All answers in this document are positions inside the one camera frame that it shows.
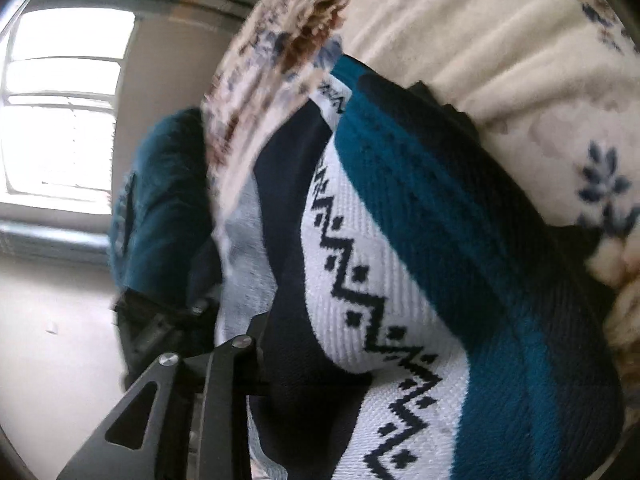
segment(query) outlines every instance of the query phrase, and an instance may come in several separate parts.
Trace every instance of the black zigzag pattern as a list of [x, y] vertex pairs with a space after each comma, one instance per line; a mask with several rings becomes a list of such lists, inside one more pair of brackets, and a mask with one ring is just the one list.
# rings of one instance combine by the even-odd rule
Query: black zigzag pattern
[[331, 106], [335, 109], [336, 113], [343, 114], [344, 107], [346, 105], [346, 99], [344, 95], [336, 90], [329, 81], [322, 81], [318, 87], [318, 91], [331, 103]]
[[[335, 251], [339, 254], [337, 267], [335, 265], [335, 256], [329, 256], [327, 258], [327, 264], [325, 269], [328, 272], [335, 273], [335, 281], [332, 287], [331, 295], [334, 298], [348, 301], [355, 305], [366, 308], [370, 311], [369, 325], [366, 328], [365, 335], [365, 351], [373, 352], [377, 354], [386, 354], [385, 360], [398, 360], [398, 365], [409, 371], [415, 378], [420, 379], [421, 383], [417, 383], [413, 379], [407, 379], [399, 385], [399, 389], [402, 392], [409, 393], [402, 397], [399, 397], [389, 405], [391, 412], [406, 425], [406, 428], [398, 434], [394, 434], [396, 427], [394, 424], [389, 423], [378, 430], [381, 436], [390, 434], [391, 436], [386, 439], [380, 446], [372, 450], [364, 456], [364, 462], [369, 467], [370, 471], [374, 473], [381, 480], [394, 480], [394, 476], [390, 473], [382, 462], [381, 458], [385, 455], [392, 453], [395, 449], [401, 446], [405, 441], [414, 436], [421, 430], [427, 427], [427, 423], [424, 422], [419, 416], [409, 408], [410, 402], [417, 400], [418, 408], [426, 408], [435, 402], [431, 397], [420, 396], [425, 395], [442, 379], [436, 374], [433, 374], [426, 366], [415, 363], [414, 359], [417, 358], [423, 351], [422, 346], [392, 346], [380, 344], [380, 333], [382, 329], [382, 322], [385, 316], [385, 302], [386, 298], [382, 296], [376, 296], [373, 294], [367, 294], [358, 290], [353, 290], [345, 286], [347, 269], [351, 261], [351, 255], [353, 254], [353, 238], [343, 238], [339, 236], [331, 236], [329, 234], [330, 226], [332, 231], [338, 231], [342, 225], [341, 217], [333, 217], [334, 197], [326, 196], [326, 188], [328, 185], [328, 179], [326, 178], [326, 166], [324, 164], [324, 158], [318, 163], [316, 172], [314, 173], [314, 191], [313, 202], [311, 205], [311, 211], [320, 211], [316, 215], [315, 226], [321, 228], [320, 247]], [[362, 276], [358, 276], [355, 280], [359, 283], [363, 281]], [[354, 312], [348, 312], [346, 316], [347, 326], [357, 326], [360, 323], [362, 316]], [[389, 334], [386, 336], [389, 339], [398, 341], [404, 337], [406, 333], [406, 327], [391, 327]], [[437, 356], [425, 355], [422, 356], [420, 361], [426, 364], [433, 363]], [[390, 461], [395, 465], [396, 469], [404, 469], [411, 462], [414, 462], [417, 458], [412, 455], [408, 450], [403, 449], [397, 454], [392, 455]]]

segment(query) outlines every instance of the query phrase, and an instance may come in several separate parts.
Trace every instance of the blue flower pattern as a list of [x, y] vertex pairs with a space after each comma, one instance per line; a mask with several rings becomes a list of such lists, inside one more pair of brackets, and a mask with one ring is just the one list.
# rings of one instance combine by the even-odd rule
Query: blue flower pattern
[[342, 38], [340, 35], [330, 37], [318, 50], [314, 59], [314, 67], [331, 70], [342, 55]]
[[[578, 196], [591, 205], [602, 208], [602, 222], [599, 227], [607, 236], [626, 237], [640, 217], [640, 205], [635, 205], [626, 214], [616, 205], [616, 199], [626, 194], [632, 187], [631, 181], [618, 174], [618, 150], [609, 148], [606, 152], [593, 140], [589, 145], [590, 163], [582, 168], [582, 179], [586, 185], [578, 191]], [[580, 215], [578, 224], [592, 227], [593, 223]]]

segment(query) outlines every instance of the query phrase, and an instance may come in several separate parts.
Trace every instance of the white wall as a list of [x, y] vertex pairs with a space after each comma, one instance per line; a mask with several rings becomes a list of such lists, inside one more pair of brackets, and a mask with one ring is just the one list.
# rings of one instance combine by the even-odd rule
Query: white wall
[[164, 17], [140, 19], [120, 87], [114, 196], [148, 131], [163, 117], [200, 104], [231, 37]]
[[0, 256], [0, 420], [38, 480], [54, 480], [122, 396], [115, 296], [106, 269]]

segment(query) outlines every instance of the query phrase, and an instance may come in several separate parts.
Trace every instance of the window frame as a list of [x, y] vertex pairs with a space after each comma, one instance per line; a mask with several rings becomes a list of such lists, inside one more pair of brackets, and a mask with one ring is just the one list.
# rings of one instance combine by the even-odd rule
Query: window frame
[[[39, 91], [39, 92], [9, 92], [6, 87], [6, 75], [9, 65], [13, 60], [13, 48], [15, 44], [15, 38], [20, 27], [20, 16], [15, 23], [11, 26], [11, 29], [6, 32], [7, 34], [7, 47], [6, 55], [2, 60], [0, 66], [0, 107], [39, 107], [39, 108], [64, 108], [72, 110], [87, 110], [90, 112], [108, 113], [113, 115], [116, 120], [118, 118], [119, 99], [122, 94], [122, 85], [124, 81], [124, 73], [126, 72], [127, 61], [129, 60], [130, 50], [134, 43], [140, 19], [137, 15], [134, 16], [133, 28], [127, 45], [124, 51], [122, 59], [112, 57], [100, 57], [100, 56], [43, 56], [33, 59], [93, 59], [108, 62], [115, 62], [120, 67], [120, 73], [118, 74], [118, 81], [114, 95], [110, 94], [98, 94], [92, 92], [53, 92], [53, 91]], [[79, 99], [91, 99], [106, 102], [110, 105], [110, 108], [95, 107], [91, 105], [79, 105], [79, 104], [11, 104], [9, 99], [14, 96], [50, 96], [50, 97], [63, 97], [63, 98], [79, 98]], [[116, 159], [116, 142], [114, 138], [113, 143], [113, 161]], [[88, 202], [77, 200], [73, 198], [57, 198], [54, 196], [48, 196], [40, 193], [21, 192], [12, 187], [9, 175], [7, 175], [4, 165], [4, 153], [0, 145], [0, 218], [24, 221], [29, 223], [46, 224], [53, 227], [61, 228], [73, 228], [90, 232], [106, 232], [110, 223], [111, 209], [113, 207], [113, 197], [111, 189], [106, 190], [109, 196], [109, 211], [104, 207], [104, 204], [97, 204], [95, 202]]]

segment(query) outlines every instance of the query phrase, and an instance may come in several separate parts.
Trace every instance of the window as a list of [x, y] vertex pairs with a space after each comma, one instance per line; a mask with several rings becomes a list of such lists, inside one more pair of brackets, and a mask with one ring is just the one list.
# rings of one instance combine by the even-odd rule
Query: window
[[0, 43], [0, 202], [111, 212], [116, 93], [131, 12], [24, 14]]

